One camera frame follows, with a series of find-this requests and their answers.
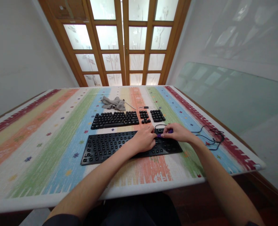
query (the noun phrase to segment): black cable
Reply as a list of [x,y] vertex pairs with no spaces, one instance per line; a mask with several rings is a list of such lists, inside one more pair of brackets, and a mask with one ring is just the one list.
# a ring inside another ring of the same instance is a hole
[[[166,125],[164,125],[164,124],[158,124],[158,125],[155,126],[155,129],[157,128],[157,126],[166,126]],[[206,144],[206,146],[210,146],[210,145],[213,145],[213,144],[216,144],[216,143],[217,143],[218,145],[217,145],[216,149],[209,149],[209,150],[211,150],[211,151],[216,151],[216,150],[219,148],[220,144],[225,140],[225,137],[223,136],[223,134],[224,134],[223,131],[217,130],[216,128],[214,128],[214,127],[212,127],[212,126],[205,125],[205,126],[202,126],[202,128],[201,128],[200,131],[198,131],[198,132],[192,132],[192,133],[200,133],[200,132],[203,130],[203,128],[206,127],[206,126],[207,126],[207,127],[210,127],[210,128],[211,128],[210,131],[211,131],[211,132],[214,132],[215,135],[220,135],[220,136],[221,136],[221,140],[220,140],[220,141],[217,141],[217,140],[215,140],[214,138],[211,140],[211,139],[209,139],[209,138],[207,138],[207,137],[205,137],[205,136],[203,136],[203,135],[200,135],[200,134],[196,134],[196,136],[204,137],[204,138],[206,138],[207,140],[209,140],[209,141],[212,142],[211,144]]]

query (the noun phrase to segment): green stripe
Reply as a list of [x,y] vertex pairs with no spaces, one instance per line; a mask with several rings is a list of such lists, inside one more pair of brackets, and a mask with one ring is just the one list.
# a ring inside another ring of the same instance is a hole
[[58,134],[48,142],[45,149],[16,182],[8,197],[17,198],[25,195],[39,195],[42,192],[99,90],[96,88],[91,89],[86,94],[71,112],[69,119]]
[[[176,115],[174,110],[167,103],[165,98],[159,93],[159,91],[155,87],[148,87],[148,88],[149,88],[149,90],[147,90],[147,91],[148,91],[151,99],[154,102],[157,101],[157,103],[155,103],[157,108],[161,107],[161,111],[164,112],[164,114],[166,114],[165,124],[176,122],[176,123],[180,123],[181,125],[183,125],[183,123],[181,122],[179,117]],[[188,143],[183,143],[183,142],[179,142],[179,144],[183,150],[183,152],[180,153],[180,156],[182,157],[181,159],[182,159],[183,165],[187,168],[190,175],[193,178],[196,178],[197,177],[196,175],[205,176],[202,164],[199,161],[199,158],[196,155],[194,149],[191,147],[191,145]]]

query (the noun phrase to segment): tablecloth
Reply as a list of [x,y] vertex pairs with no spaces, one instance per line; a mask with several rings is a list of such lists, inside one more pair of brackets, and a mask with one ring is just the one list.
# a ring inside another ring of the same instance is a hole
[[[224,142],[212,153],[231,175],[265,168],[262,160],[172,86],[53,89],[0,119],[0,213],[55,206],[97,167],[80,165],[89,135],[135,131],[144,126],[91,130],[96,113],[113,111],[102,108],[103,96],[125,99],[137,114],[147,110],[151,116],[150,110],[160,109],[166,121],[151,120],[154,126],[178,122],[191,131],[199,131],[203,125],[224,131]],[[208,129],[200,134],[214,137]],[[194,150],[187,143],[180,146],[182,153],[129,160],[101,199],[204,182]]]

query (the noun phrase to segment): wooden door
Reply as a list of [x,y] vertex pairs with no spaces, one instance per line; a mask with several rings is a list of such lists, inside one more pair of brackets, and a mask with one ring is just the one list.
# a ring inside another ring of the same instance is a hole
[[78,84],[117,86],[165,84],[190,0],[39,3]]
[[123,0],[126,85],[165,84],[189,4],[186,0]]

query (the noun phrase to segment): person's left hand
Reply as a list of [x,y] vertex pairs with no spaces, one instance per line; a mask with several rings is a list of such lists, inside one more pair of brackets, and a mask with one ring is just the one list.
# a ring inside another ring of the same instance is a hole
[[139,152],[145,152],[153,148],[155,146],[155,138],[157,135],[155,134],[155,128],[153,126],[144,126],[139,129],[138,132],[131,138],[128,142],[126,142],[134,151],[134,155]]

